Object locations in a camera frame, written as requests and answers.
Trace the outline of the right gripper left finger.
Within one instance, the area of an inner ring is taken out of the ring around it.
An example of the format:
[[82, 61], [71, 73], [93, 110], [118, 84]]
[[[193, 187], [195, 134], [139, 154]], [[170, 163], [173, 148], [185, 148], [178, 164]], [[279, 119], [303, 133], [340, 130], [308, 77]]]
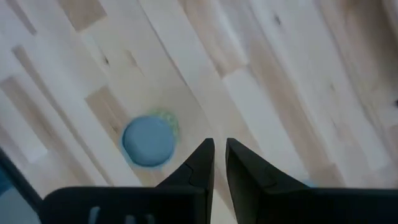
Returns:
[[215, 144], [206, 138], [155, 187], [66, 187], [47, 195], [42, 224], [210, 224]]

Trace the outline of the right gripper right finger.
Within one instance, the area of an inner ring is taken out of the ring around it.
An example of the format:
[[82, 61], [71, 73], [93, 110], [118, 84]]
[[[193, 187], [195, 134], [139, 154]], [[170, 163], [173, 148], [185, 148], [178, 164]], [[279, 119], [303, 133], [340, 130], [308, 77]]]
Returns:
[[309, 187], [234, 138], [226, 174], [239, 224], [398, 224], [398, 190]]

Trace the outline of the green polka dot peas can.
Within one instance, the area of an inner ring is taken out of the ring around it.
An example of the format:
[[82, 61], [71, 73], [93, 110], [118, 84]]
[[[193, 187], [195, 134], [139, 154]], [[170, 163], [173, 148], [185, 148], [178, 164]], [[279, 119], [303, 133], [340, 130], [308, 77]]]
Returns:
[[130, 165], [159, 169], [171, 160], [179, 141], [176, 115], [167, 109], [155, 108], [125, 125], [119, 147]]

